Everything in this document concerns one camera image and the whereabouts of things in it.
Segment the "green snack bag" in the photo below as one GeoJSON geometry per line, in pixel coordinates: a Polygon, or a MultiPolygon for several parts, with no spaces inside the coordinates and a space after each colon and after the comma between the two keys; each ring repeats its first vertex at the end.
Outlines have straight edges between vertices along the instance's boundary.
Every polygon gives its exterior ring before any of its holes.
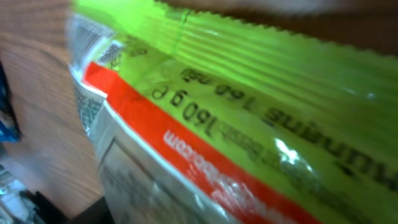
{"type": "Polygon", "coordinates": [[[157,1],[73,1],[115,223],[396,223],[397,58],[157,1]]]}

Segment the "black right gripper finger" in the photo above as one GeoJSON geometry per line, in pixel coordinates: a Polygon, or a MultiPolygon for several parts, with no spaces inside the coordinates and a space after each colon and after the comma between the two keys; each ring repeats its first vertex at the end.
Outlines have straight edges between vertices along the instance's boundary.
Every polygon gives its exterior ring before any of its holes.
{"type": "Polygon", "coordinates": [[[114,224],[113,217],[104,197],[99,198],[85,211],[65,224],[114,224]]]}

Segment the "blue snack bar wrapper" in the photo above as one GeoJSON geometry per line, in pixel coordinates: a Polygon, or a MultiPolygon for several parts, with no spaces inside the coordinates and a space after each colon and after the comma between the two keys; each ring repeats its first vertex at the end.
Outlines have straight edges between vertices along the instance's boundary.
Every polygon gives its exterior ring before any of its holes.
{"type": "Polygon", "coordinates": [[[11,92],[1,65],[1,142],[19,142],[21,131],[11,105],[11,92]]]}

